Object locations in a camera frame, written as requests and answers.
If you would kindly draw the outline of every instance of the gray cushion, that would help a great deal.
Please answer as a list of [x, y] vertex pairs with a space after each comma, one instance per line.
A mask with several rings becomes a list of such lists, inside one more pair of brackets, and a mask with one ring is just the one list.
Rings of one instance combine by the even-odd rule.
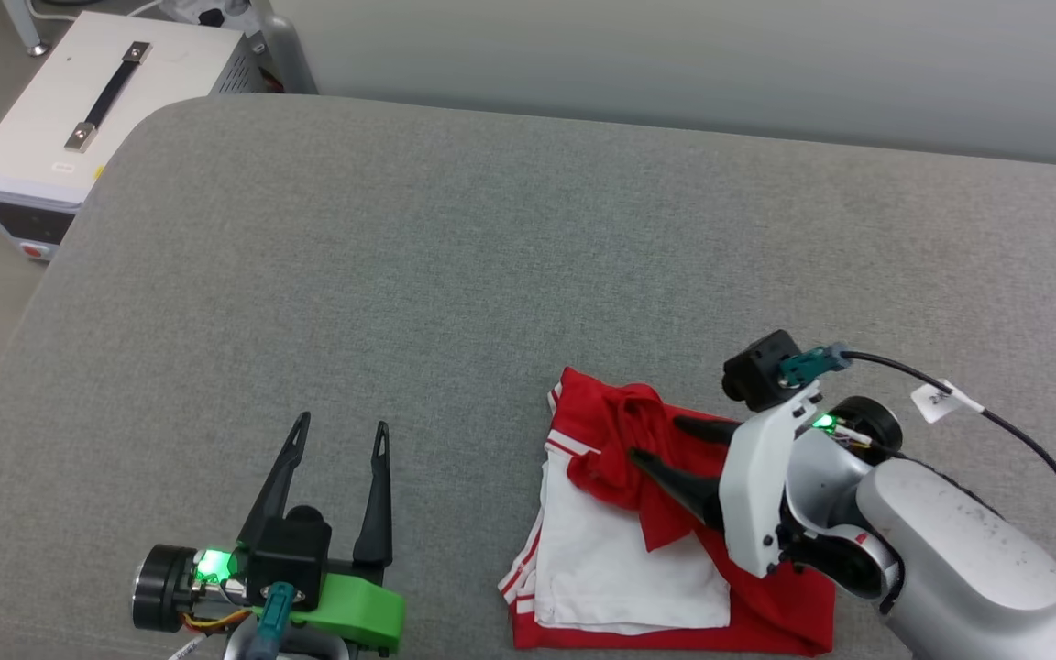
[[[742, 417], [721, 360], [778, 326], [948, 377], [1056, 454], [1056, 167], [327, 97], [161, 110], [0, 364], [0, 657], [167, 657], [184, 636], [129, 622], [135, 565], [230, 545], [302, 410], [290, 502], [343, 557], [390, 422], [406, 656], [512, 657], [495, 582], [561, 369]], [[1056, 557], [1056, 482], [1014, 438], [927, 426], [872, 364], [824, 385], [891, 406]], [[842, 599], [833, 657], [906, 656]]]

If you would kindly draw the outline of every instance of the screw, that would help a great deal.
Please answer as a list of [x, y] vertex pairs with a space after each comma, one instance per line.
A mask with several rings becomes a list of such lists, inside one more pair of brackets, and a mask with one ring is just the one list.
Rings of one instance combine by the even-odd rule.
[[[271, 593], [271, 585], [267, 585], [260, 589], [260, 596], [267, 598], [267, 595]], [[304, 592], [302, 590], [296, 589], [296, 596], [293, 597], [293, 602], [304, 601]]]

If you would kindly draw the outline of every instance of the orange wire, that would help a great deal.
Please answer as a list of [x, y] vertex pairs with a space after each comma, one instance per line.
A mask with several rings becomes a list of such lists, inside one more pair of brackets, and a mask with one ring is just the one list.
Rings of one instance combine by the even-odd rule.
[[185, 623], [185, 626], [188, 628], [202, 631], [202, 634], [204, 634], [206, 630], [212, 628], [223, 628], [231, 625], [231, 623], [242, 622], [243, 619], [247, 619], [250, 615], [250, 609], [240, 609], [239, 611], [234, 611], [233, 615], [227, 615], [222, 619], [218, 619], [216, 622], [201, 622], [200, 620], [193, 619], [189, 615], [183, 612], [182, 622]]

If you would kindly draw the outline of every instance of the white cable label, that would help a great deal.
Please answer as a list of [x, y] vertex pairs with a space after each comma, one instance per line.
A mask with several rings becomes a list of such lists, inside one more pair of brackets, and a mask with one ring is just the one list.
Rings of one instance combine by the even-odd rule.
[[196, 636], [196, 638], [191, 639], [189, 642], [185, 643], [185, 646], [180, 648], [175, 655], [170, 656], [169, 660], [182, 660], [193, 653], [199, 644], [206, 642], [206, 635]]
[[926, 383], [910, 393], [910, 400], [914, 401], [914, 408], [919, 409], [919, 413], [922, 413], [923, 419], [927, 419], [927, 423], [936, 423], [944, 414], [964, 407], [963, 399], [955, 394], [955, 385], [944, 379], [940, 379], [940, 383], [951, 388], [953, 393], [940, 392], [935, 385]]

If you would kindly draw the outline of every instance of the teal connector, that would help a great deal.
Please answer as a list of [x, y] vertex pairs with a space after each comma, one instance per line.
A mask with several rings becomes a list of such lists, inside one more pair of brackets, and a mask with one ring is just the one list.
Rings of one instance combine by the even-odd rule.
[[850, 360], [842, 356], [842, 352], [848, 350], [850, 346], [846, 344], [834, 343], [829, 346], [817, 346], [813, 351], [806, 351], [802, 355], [782, 360], [778, 364], [780, 386], [799, 388], [823, 373], [843, 371], [850, 366]]
[[287, 582], [276, 582], [267, 592], [267, 604], [260, 615], [260, 626], [254, 630], [254, 639], [247, 648], [247, 660], [276, 660], [280, 655], [280, 644], [288, 630], [288, 618], [293, 614], [296, 587]]

